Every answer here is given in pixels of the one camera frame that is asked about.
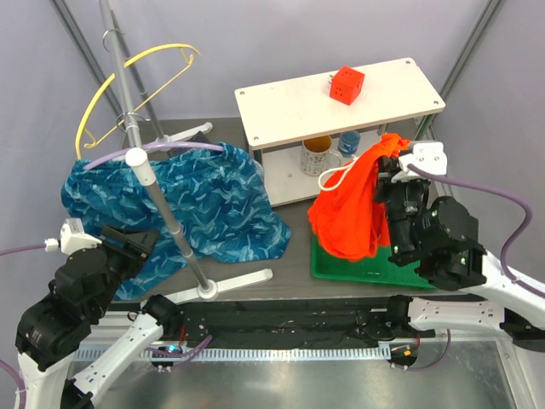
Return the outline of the orange shorts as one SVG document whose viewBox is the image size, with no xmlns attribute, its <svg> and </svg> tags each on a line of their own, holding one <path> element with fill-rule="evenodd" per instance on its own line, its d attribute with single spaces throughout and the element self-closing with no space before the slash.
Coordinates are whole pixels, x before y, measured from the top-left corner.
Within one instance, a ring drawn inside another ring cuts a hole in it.
<svg viewBox="0 0 545 409">
<path fill-rule="evenodd" d="M 385 205 L 375 201 L 379 159 L 397 158 L 410 140 L 386 133 L 381 140 L 335 170 L 308 210 L 320 246 L 330 255 L 357 262 L 390 245 Z"/>
</svg>

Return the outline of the yellow clothes hanger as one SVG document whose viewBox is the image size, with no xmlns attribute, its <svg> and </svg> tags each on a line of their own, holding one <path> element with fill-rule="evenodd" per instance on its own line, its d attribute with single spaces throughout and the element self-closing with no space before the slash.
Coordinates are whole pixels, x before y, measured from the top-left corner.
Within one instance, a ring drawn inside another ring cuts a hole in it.
<svg viewBox="0 0 545 409">
<path fill-rule="evenodd" d="M 136 62 L 145 59 L 149 55 L 154 55 L 156 53 L 163 52 L 166 50 L 171 50 L 171 49 L 177 49 L 180 52 L 182 59 L 186 63 L 186 66 L 182 68 L 180 71 L 178 71 L 172 78 L 170 78 L 164 84 L 162 84 L 159 88 L 153 91 L 139 105 L 137 105 L 135 107 L 136 112 L 138 112 L 145 105 L 149 104 L 157 95 L 159 95 L 167 87 L 169 87 L 177 78 L 181 77 L 186 71 L 188 71 L 192 67 L 195 59 L 198 56 L 201 56 L 202 53 L 197 48 L 187 43 L 167 43 L 167 44 L 162 44 L 162 45 L 158 45 L 158 46 L 146 49 L 137 55 L 133 55 L 132 57 L 128 58 L 124 62 L 123 67 L 125 69 L 129 69 L 129 68 L 132 68 Z M 95 109 L 95 106 L 99 102 L 100 98 L 115 82 L 115 80 L 116 80 L 116 74 L 112 73 L 100 85 L 100 87 L 96 90 L 95 94 L 91 98 L 89 104 L 87 105 L 83 113 L 83 116 L 80 119 L 80 123 L 77 127 L 77 132 L 74 139 L 74 148 L 75 148 L 75 154 L 77 159 L 83 158 L 84 149 L 90 149 L 90 150 L 95 149 L 118 128 L 116 125 L 114 125 L 100 138 L 94 137 L 87 128 L 89 118 L 92 115 Z"/>
</svg>

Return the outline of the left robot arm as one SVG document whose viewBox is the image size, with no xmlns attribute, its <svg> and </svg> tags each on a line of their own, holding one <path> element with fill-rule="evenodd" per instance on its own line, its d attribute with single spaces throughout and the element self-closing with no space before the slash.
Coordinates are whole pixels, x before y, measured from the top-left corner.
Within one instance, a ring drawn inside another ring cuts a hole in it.
<svg viewBox="0 0 545 409">
<path fill-rule="evenodd" d="M 149 298 L 129 329 L 93 364 L 73 377 L 68 369 L 81 342 L 106 315 L 119 286 L 145 266 L 159 231 L 104 226 L 100 237 L 67 218 L 46 251 L 67 256 L 48 294 L 29 307 L 17 326 L 19 408 L 94 408 L 130 363 L 151 343 L 175 338 L 181 309 L 167 297 Z"/>
</svg>

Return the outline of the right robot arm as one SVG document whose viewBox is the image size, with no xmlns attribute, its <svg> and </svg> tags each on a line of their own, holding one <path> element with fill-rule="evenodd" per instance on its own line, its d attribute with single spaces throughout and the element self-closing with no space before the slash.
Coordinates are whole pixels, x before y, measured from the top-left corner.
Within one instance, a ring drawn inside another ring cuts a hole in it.
<svg viewBox="0 0 545 409">
<path fill-rule="evenodd" d="M 428 173 L 412 164 L 413 156 L 382 156 L 374 200 L 385 206 L 392 255 L 399 267 L 417 263 L 416 274 L 442 291 L 460 291 L 477 302 L 434 302 L 419 297 L 392 297 L 384 316 L 396 337 L 439 328 L 497 334 L 515 346 L 544 350 L 544 284 L 511 269 L 507 253 L 530 224 L 533 212 L 522 199 L 499 189 L 446 177 L 445 170 Z M 494 256 L 479 242 L 479 221 L 452 196 L 427 201 L 429 185 L 441 181 L 491 193 L 519 205 L 520 225 Z"/>
</svg>

